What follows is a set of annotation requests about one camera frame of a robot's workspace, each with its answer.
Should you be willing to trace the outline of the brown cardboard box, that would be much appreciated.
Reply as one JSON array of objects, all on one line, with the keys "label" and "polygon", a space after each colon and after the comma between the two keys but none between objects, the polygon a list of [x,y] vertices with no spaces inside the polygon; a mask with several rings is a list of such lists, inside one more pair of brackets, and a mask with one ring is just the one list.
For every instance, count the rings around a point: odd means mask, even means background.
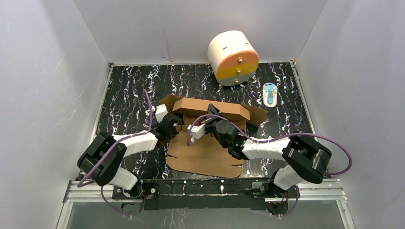
[{"label": "brown cardboard box", "polygon": [[160,103],[166,105],[168,112],[182,114],[185,123],[180,133],[169,142],[166,162],[171,169],[224,178],[235,178],[242,174],[244,160],[233,158],[215,138],[204,135],[191,146],[187,146],[189,139],[187,127],[197,117],[206,114],[209,104],[213,104],[225,118],[241,129],[245,129],[247,123],[259,127],[266,119],[267,110],[254,105],[194,99],[172,94],[160,100]]}]

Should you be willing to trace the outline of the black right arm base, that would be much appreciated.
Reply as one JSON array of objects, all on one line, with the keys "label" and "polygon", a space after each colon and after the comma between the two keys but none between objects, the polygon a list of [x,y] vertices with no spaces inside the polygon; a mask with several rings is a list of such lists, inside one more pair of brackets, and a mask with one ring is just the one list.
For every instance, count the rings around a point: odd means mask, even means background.
[{"label": "black right arm base", "polygon": [[274,184],[274,180],[279,169],[273,173],[272,177],[267,182],[253,182],[250,188],[245,188],[241,192],[252,198],[282,198],[280,201],[268,201],[266,209],[270,215],[282,218],[289,215],[297,206],[300,192],[297,185],[294,185],[296,200],[291,209],[288,207],[290,196],[289,190],[283,190]]}]

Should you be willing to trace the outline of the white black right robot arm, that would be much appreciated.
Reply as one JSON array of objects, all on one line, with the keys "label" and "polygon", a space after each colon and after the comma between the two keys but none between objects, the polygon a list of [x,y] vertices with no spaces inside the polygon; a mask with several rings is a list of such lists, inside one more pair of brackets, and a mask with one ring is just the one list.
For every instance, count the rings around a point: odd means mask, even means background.
[{"label": "white black right robot arm", "polygon": [[213,104],[209,104],[207,114],[199,123],[205,134],[214,137],[235,159],[285,161],[287,165],[274,172],[270,179],[269,192],[276,198],[282,197],[289,188],[303,181],[320,184],[332,156],[331,151],[316,141],[311,133],[296,132],[273,139],[249,137],[225,119]]}]

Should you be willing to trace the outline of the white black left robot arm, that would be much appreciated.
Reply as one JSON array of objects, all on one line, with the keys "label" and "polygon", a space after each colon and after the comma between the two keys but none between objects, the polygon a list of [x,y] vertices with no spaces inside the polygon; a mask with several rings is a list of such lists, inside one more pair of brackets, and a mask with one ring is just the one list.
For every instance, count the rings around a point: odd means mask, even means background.
[{"label": "white black left robot arm", "polygon": [[130,198],[138,198],[143,191],[142,181],[137,174],[121,167],[122,160],[163,147],[179,133],[177,127],[183,124],[182,117],[168,113],[153,123],[149,131],[121,136],[102,132],[79,157],[77,166],[85,172],[85,179],[90,178],[101,187],[120,187]]}]

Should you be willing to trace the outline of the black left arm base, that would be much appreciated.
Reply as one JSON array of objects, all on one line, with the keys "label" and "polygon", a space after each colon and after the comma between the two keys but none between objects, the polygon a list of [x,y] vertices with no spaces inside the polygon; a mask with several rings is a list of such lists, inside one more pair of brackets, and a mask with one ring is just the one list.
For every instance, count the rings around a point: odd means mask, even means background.
[{"label": "black left arm base", "polygon": [[159,197],[159,184],[156,180],[142,180],[130,189],[114,187],[112,199],[114,200],[146,200],[157,199]]}]

